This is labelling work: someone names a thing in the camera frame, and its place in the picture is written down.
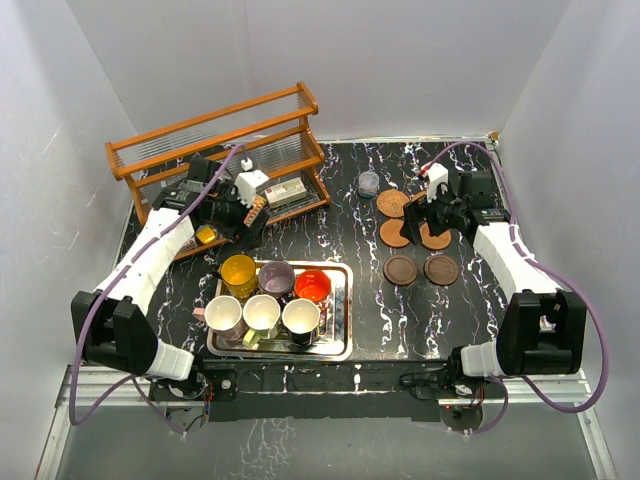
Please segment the light wooden coaster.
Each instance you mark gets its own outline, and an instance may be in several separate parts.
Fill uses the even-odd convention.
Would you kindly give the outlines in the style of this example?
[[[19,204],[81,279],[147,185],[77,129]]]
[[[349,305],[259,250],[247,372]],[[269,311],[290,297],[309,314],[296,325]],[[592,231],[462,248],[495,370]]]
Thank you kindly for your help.
[[[432,251],[441,251],[446,249],[451,241],[452,234],[449,230],[439,235],[432,235],[427,223],[423,223],[419,229],[421,244]]]
[[[391,248],[404,248],[409,245],[410,240],[401,234],[403,220],[392,218],[385,221],[379,229],[381,241]]]

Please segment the yellow mug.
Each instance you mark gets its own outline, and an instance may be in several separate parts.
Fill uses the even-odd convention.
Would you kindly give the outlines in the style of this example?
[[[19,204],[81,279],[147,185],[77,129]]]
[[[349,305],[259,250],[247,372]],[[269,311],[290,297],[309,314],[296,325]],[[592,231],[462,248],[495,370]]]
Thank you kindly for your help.
[[[247,300],[258,288],[256,262],[248,255],[232,255],[221,265],[216,265],[213,272],[229,294],[240,301]]]

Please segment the dark wooden coaster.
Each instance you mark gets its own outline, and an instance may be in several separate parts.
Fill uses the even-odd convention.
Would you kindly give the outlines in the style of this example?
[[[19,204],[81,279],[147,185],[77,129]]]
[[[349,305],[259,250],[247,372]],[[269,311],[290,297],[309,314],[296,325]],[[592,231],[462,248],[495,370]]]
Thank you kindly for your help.
[[[429,257],[423,267],[426,278],[435,285],[449,286],[459,277],[459,267],[454,259],[447,255]]]
[[[418,269],[411,258],[404,255],[393,255],[385,261],[383,274],[393,285],[407,286],[416,280]]]

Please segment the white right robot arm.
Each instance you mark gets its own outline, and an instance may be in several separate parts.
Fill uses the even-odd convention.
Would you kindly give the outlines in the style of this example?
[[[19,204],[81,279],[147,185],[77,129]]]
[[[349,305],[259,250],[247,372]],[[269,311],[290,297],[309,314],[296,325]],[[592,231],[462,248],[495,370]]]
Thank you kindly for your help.
[[[421,176],[426,191],[404,205],[402,236],[416,243],[423,226],[433,235],[458,231],[489,265],[508,302],[495,340],[452,351],[447,388],[466,397],[482,378],[576,373],[586,305],[536,269],[532,254],[517,245],[512,215],[490,196],[491,174],[463,173],[458,186],[452,186],[441,165],[424,168]]]

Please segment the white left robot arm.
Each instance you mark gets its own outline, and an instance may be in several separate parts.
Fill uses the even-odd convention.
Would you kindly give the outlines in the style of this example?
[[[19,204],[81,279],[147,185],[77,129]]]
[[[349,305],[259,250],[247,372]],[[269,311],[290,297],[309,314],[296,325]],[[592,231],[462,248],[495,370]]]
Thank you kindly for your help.
[[[155,198],[134,244],[111,274],[71,302],[77,361],[92,362],[135,376],[171,380],[182,397],[194,399],[207,376],[192,353],[162,341],[147,313],[169,266],[197,231],[210,226],[243,250],[257,247],[268,219],[259,205],[268,182],[260,170],[227,172],[206,159],[190,163],[184,178]]]

